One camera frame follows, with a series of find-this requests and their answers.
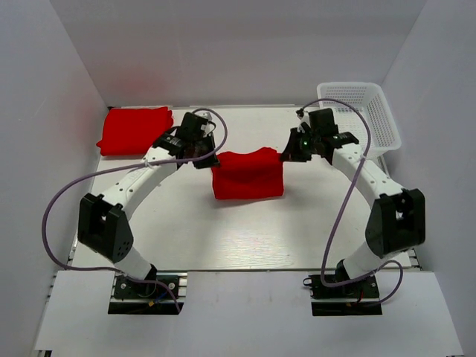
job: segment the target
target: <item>white tabletop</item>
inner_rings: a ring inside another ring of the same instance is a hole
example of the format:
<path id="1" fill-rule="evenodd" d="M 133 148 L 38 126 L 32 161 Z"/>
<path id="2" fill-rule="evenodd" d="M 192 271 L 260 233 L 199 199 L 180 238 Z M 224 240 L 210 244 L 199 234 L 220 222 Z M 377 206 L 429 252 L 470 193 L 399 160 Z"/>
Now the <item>white tabletop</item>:
<path id="1" fill-rule="evenodd" d="M 53 357 L 443 357 L 462 353 L 434 273 L 410 271 L 380 316 L 313 317 L 305 271 L 197 272 L 176 315 L 109 315 L 114 273 L 59 271 L 36 350 Z M 376 275 L 381 296 L 396 272 Z"/>
<path id="2" fill-rule="evenodd" d="M 295 108 L 216 108 L 228 125 L 222 152 L 282 151 Z M 185 109 L 173 110 L 175 123 Z M 217 124 L 215 140 L 222 140 Z M 98 170 L 139 162 L 137 158 L 102 158 Z M 125 172 L 98 176 L 93 194 L 112 186 Z M 349 180 L 325 160 L 284 164 L 285 194 L 262 201 L 217 201 L 211 171 L 191 164 L 162 182 L 130 220 L 134 246 L 159 270 L 316 269 Z M 370 208 L 356 190 L 337 231 L 327 266 L 350 255 L 363 241 Z M 397 260 L 411 266 L 406 253 Z M 81 243 L 75 266 L 111 265 Z"/>

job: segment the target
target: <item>white wall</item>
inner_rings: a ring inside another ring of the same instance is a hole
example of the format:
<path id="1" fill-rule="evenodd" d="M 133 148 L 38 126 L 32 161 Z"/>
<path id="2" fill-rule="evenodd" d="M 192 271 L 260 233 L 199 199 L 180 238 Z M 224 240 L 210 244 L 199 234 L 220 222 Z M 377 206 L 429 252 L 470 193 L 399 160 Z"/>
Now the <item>white wall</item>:
<path id="1" fill-rule="evenodd" d="M 427 199 L 418 250 L 437 273 L 465 356 L 476 356 L 476 2 L 428 0 L 383 89 L 403 145 L 395 179 Z"/>
<path id="2" fill-rule="evenodd" d="M 381 83 L 425 0 L 51 0 L 109 106 L 304 103 Z"/>
<path id="3" fill-rule="evenodd" d="M 48 0 L 0 1 L 0 346 L 28 356 L 55 266 L 42 212 L 68 181 L 94 169 L 106 108 Z M 80 193 L 54 211 L 50 236 L 66 259 Z"/>

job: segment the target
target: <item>red cloth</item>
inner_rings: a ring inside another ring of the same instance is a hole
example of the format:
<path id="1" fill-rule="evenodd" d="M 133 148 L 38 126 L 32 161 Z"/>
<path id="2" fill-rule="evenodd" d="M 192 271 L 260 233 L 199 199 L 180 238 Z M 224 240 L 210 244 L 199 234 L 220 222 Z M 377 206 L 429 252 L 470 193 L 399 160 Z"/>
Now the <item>red cloth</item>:
<path id="1" fill-rule="evenodd" d="M 224 152 L 212 167 L 216 199 L 266 199 L 284 192 L 283 162 L 276 150 L 263 147 L 249 154 Z"/>
<path id="2" fill-rule="evenodd" d="M 96 145 L 101 155 L 142 155 L 156 138 L 173 125 L 172 111 L 157 109 L 111 109 Z"/>

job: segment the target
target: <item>white plastic basket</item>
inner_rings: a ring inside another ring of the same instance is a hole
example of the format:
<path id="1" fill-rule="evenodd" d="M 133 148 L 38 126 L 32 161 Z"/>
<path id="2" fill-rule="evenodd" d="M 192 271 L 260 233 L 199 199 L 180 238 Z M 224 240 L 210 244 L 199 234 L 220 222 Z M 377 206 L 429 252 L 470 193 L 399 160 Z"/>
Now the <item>white plastic basket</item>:
<path id="1" fill-rule="evenodd" d="M 369 158 L 376 158 L 389 150 L 396 150 L 401 147 L 402 141 L 384 92 L 375 83 L 321 83 L 318 86 L 318 98 L 342 100 L 362 113 L 372 134 Z M 321 108 L 331 108 L 334 111 L 335 123 L 338 124 L 340 132 L 353 133 L 362 147 L 365 147 L 367 133 L 364 124 L 356 113 L 346 106 L 331 101 L 320 102 L 319 104 Z"/>

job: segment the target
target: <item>robotic arm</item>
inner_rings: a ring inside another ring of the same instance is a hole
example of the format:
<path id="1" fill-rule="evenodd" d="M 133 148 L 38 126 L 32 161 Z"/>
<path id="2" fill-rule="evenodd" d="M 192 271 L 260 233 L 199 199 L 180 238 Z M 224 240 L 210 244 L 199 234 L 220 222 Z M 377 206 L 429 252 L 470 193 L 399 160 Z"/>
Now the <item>robotic arm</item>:
<path id="1" fill-rule="evenodd" d="M 187 113 L 181 126 L 161 135 L 142 158 L 145 166 L 130 171 L 98 196 L 86 194 L 80 203 L 78 240 L 111 261 L 117 269 L 140 280 L 155 280 L 157 269 L 133 247 L 129 220 L 140 203 L 181 166 L 152 166 L 150 161 L 197 158 L 215 149 L 209 117 Z M 194 161 L 195 168 L 219 165 L 216 155 Z"/>
<path id="2" fill-rule="evenodd" d="M 325 158 L 349 180 L 362 157 L 357 138 L 340 133 L 331 109 L 305 114 L 300 126 L 291 129 L 281 161 Z M 419 190 L 406 190 L 372 161 L 365 161 L 356 188 L 371 208 L 365 242 L 336 269 L 337 281 L 349 280 L 376 270 L 384 262 L 425 241 L 425 197 Z"/>

